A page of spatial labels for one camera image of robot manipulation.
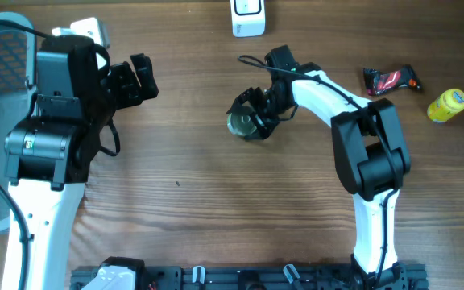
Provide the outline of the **black red snack wrapper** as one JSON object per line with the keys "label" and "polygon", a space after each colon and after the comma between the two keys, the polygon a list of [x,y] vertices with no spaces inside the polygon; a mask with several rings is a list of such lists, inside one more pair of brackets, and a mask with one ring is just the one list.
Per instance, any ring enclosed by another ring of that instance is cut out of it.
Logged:
{"label": "black red snack wrapper", "polygon": [[413,91],[423,89],[420,79],[409,64],[393,72],[364,68],[363,79],[370,96],[383,95],[398,88],[409,88]]}

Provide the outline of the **yellow lidded small bottle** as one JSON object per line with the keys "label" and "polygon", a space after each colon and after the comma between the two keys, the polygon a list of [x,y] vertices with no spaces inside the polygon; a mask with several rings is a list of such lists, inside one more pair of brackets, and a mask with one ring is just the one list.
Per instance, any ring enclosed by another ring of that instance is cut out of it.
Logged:
{"label": "yellow lidded small bottle", "polygon": [[464,92],[448,89],[428,109],[427,115],[433,122],[444,123],[464,110]]}

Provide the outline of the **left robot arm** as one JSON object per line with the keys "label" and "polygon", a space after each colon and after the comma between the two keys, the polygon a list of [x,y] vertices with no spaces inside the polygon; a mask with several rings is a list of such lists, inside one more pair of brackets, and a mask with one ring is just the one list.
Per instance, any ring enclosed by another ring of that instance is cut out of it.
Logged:
{"label": "left robot arm", "polygon": [[81,35],[53,36],[36,55],[30,109],[7,135],[12,204],[2,278],[5,289],[61,289],[77,209],[100,134],[117,110],[158,95],[148,56],[112,64]]}

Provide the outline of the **green labelled round container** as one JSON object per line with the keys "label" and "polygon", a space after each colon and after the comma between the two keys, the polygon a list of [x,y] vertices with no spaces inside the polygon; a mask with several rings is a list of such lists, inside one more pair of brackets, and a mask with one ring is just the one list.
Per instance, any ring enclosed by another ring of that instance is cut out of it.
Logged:
{"label": "green labelled round container", "polygon": [[252,117],[255,111],[250,106],[232,106],[227,111],[227,128],[232,135],[243,139],[253,139],[258,134]]}

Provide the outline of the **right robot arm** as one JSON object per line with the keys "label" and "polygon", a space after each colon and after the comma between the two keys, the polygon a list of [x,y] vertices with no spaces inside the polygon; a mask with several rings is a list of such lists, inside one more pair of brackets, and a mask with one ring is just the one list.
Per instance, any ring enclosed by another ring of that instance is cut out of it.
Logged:
{"label": "right robot arm", "polygon": [[232,135],[264,140],[285,122],[286,111],[305,108],[331,130],[335,169],[352,195],[357,238],[352,253],[352,289],[380,289],[399,280],[394,247],[396,200],[411,162],[396,108],[371,101],[332,81],[317,64],[299,64],[288,46],[260,60],[238,61],[269,72],[268,89],[249,88],[227,111]]}

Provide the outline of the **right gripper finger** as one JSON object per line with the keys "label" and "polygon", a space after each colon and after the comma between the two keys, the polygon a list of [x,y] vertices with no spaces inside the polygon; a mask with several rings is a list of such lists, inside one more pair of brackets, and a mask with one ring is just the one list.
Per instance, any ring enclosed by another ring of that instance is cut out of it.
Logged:
{"label": "right gripper finger", "polygon": [[250,123],[254,126],[252,133],[245,135],[245,140],[264,140],[271,136],[277,127],[277,120],[261,118],[257,114],[250,114]]}
{"label": "right gripper finger", "polygon": [[233,101],[227,114],[256,114],[262,101],[263,90],[261,88],[249,88],[239,94]]}

